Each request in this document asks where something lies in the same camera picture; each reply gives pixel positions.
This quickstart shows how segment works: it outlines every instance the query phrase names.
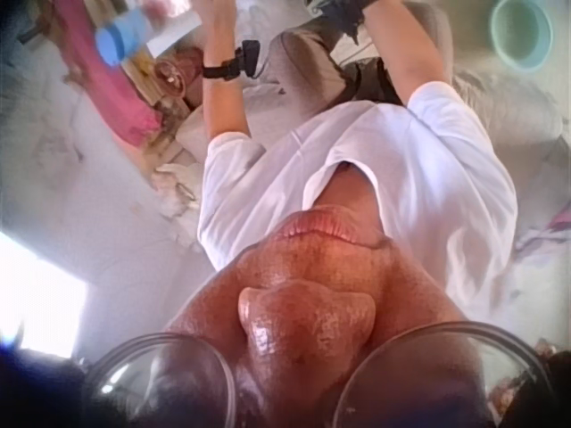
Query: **watch strap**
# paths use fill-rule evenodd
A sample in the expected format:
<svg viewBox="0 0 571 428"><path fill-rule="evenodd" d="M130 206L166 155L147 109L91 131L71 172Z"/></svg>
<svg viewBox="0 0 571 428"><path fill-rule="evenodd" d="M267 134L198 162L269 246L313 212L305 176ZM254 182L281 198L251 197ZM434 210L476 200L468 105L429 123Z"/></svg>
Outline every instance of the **watch strap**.
<svg viewBox="0 0 571 428"><path fill-rule="evenodd" d="M224 80L233 80L240 77L240 61L234 58L224 61L219 67L204 67L204 78L223 78Z"/></svg>

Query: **white t-shirt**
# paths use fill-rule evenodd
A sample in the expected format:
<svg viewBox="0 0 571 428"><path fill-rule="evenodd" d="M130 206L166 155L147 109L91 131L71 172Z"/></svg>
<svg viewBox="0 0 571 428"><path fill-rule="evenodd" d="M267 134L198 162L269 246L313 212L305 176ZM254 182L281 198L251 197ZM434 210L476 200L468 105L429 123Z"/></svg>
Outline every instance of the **white t-shirt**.
<svg viewBox="0 0 571 428"><path fill-rule="evenodd" d="M209 146L198 236L217 270L286 216L309 209L341 162L375 188L385 233L473 319L511 251L517 202L480 120L448 85L423 85L408 108L351 102L267 151L241 133Z"/></svg>

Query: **bright window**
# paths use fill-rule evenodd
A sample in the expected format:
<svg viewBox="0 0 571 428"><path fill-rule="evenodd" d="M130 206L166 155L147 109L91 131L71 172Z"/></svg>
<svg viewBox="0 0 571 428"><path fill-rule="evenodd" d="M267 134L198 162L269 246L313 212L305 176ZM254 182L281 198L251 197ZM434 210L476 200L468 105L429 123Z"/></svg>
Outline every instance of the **bright window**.
<svg viewBox="0 0 571 428"><path fill-rule="evenodd" d="M0 234L0 339L22 348L70 358L87 285Z"/></svg>

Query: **hand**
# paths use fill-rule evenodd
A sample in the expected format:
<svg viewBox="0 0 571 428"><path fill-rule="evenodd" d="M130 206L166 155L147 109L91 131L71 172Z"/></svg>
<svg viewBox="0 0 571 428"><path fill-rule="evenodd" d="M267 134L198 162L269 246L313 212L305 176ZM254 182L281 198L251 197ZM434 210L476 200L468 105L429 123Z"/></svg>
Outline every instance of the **hand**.
<svg viewBox="0 0 571 428"><path fill-rule="evenodd" d="M192 0L207 33L220 30L234 32L236 26L236 0Z"/></svg>

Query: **skin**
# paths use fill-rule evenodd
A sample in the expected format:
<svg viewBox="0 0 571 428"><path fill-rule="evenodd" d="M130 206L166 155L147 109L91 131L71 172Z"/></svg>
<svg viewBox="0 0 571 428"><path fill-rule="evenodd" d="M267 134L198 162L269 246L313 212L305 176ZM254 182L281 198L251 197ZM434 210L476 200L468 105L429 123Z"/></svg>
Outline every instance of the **skin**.
<svg viewBox="0 0 571 428"><path fill-rule="evenodd" d="M193 4L207 35L204 63L219 66L234 57L235 0ZM435 47L400 1L375 2L365 16L405 103L424 83L445 80ZM205 79L204 113L211 138L249 135L237 80ZM322 426L374 349L411 329L462 319L384 235L378 213L366 177L341 164L311 210L245 249L172 322L170 331L206 340L231 366L238 426Z"/></svg>
<svg viewBox="0 0 571 428"><path fill-rule="evenodd" d="M320 426L372 350L462 319L374 212L372 185L342 164L311 210L244 250L170 326L219 350L242 394L238 406L268 426Z"/></svg>

